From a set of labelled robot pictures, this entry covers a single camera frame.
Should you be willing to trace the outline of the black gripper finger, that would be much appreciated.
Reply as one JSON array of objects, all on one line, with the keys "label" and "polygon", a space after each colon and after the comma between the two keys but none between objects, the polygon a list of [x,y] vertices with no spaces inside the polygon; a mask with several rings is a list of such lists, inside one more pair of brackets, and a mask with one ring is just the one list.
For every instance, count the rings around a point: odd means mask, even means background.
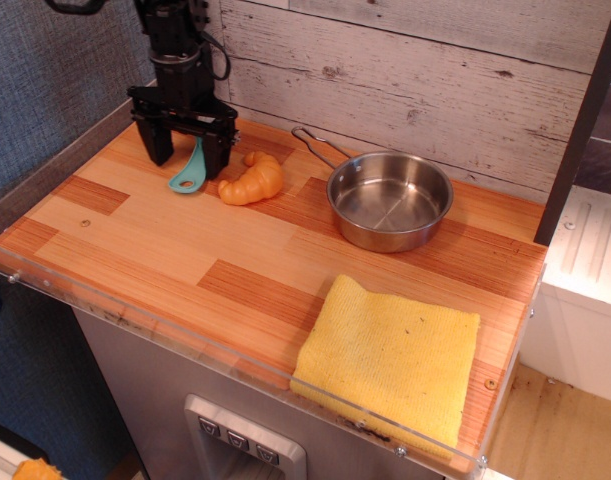
[{"label": "black gripper finger", "polygon": [[174,153],[171,131],[150,119],[137,119],[136,125],[150,160],[164,165]]},{"label": "black gripper finger", "polygon": [[214,180],[229,165],[230,153],[234,145],[234,133],[207,132],[201,136],[205,159],[206,178]]}]

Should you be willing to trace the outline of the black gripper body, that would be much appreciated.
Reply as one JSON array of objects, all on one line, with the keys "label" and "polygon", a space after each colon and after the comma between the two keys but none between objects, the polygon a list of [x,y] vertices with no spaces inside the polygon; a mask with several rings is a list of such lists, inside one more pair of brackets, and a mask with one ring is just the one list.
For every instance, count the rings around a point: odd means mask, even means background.
[{"label": "black gripper body", "polygon": [[150,119],[171,131],[193,134],[234,133],[237,112],[216,98],[215,83],[222,80],[213,68],[211,51],[197,49],[180,55],[150,53],[156,74],[153,86],[132,86],[133,119]]}]

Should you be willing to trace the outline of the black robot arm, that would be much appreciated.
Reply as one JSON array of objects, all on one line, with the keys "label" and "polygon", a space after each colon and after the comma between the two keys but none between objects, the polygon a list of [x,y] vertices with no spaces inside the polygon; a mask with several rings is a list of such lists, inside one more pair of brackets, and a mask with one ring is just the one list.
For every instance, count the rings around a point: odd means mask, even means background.
[{"label": "black robot arm", "polygon": [[237,140],[237,112],[214,92],[215,83],[229,77],[231,63],[225,61],[221,75],[214,71],[212,50],[224,47],[205,31],[206,1],[137,1],[135,7],[149,37],[156,84],[128,89],[132,118],[158,166],[174,153],[173,131],[196,138],[191,161],[169,182],[189,193],[219,175]]}]

